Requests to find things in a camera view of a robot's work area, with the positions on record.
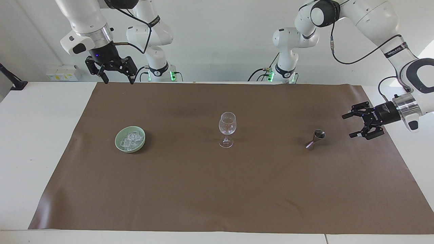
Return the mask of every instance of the light green bowl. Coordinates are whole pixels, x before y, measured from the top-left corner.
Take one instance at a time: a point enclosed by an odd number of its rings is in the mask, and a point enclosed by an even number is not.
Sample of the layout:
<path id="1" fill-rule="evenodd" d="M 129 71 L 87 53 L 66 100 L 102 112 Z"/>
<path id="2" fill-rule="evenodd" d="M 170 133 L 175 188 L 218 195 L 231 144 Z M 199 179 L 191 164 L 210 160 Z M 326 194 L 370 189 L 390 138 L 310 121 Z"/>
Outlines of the light green bowl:
<path id="1" fill-rule="evenodd" d="M 133 131 L 138 131 L 140 133 L 140 135 L 143 136 L 143 141 L 135 149 L 133 149 L 131 151 L 126 151 L 123 149 L 123 147 L 121 147 L 121 142 L 124 138 L 127 137 L 128 133 L 133 132 Z M 115 145 L 122 152 L 133 153 L 133 152 L 137 152 L 138 150 L 140 150 L 143 147 L 143 145 L 145 144 L 145 140 L 146 140 L 146 134 L 142 128 L 140 128 L 138 126 L 129 126 L 127 128 L 122 129 L 121 131 L 119 131 L 119 133 L 116 135 Z"/>

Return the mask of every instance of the brown mat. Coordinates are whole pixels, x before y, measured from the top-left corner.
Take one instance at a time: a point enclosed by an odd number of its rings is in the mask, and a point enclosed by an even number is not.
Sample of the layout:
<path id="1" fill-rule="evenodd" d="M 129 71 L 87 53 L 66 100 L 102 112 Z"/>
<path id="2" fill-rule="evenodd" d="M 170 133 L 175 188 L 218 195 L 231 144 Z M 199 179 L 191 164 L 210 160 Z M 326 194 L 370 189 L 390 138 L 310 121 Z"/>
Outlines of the brown mat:
<path id="1" fill-rule="evenodd" d="M 434 234 L 389 135 L 348 137 L 362 121 L 341 115 L 367 100 L 349 85 L 99 83 L 29 229 Z M 114 145 L 129 125 L 147 133 L 131 155 Z"/>

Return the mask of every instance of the wine glass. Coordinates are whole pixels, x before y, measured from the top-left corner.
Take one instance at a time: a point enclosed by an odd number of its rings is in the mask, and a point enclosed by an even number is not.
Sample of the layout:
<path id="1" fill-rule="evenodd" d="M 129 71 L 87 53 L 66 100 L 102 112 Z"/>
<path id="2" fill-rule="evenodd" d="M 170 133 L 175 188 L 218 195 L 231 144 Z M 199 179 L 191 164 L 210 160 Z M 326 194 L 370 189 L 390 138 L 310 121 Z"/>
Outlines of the wine glass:
<path id="1" fill-rule="evenodd" d="M 237 118 L 232 112 L 225 112 L 220 117 L 218 124 L 220 132 L 224 135 L 219 144 L 222 148 L 230 148 L 233 145 L 233 139 L 229 135 L 237 129 Z"/>

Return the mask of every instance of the bowl of ice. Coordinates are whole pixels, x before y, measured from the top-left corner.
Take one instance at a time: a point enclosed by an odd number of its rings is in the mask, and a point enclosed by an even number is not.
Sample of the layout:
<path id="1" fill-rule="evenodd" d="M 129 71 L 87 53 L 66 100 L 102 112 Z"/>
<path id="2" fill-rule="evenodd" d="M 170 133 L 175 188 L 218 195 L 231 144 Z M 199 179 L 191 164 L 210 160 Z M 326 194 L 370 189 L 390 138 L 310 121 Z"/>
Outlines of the bowl of ice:
<path id="1" fill-rule="evenodd" d="M 116 135 L 115 145 L 122 152 L 133 153 L 145 144 L 145 131 L 138 126 L 129 126 Z"/>

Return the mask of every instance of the metal jigger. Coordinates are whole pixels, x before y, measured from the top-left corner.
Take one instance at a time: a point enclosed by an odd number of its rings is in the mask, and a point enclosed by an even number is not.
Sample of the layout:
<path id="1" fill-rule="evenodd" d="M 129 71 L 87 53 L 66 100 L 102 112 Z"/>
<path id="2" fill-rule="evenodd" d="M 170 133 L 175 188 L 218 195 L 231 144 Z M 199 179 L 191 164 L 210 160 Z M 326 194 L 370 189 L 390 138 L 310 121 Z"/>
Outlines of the metal jigger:
<path id="1" fill-rule="evenodd" d="M 306 144 L 306 149 L 313 150 L 315 148 L 315 143 L 326 137 L 326 133 L 323 130 L 316 130 L 313 133 L 313 140 Z"/>

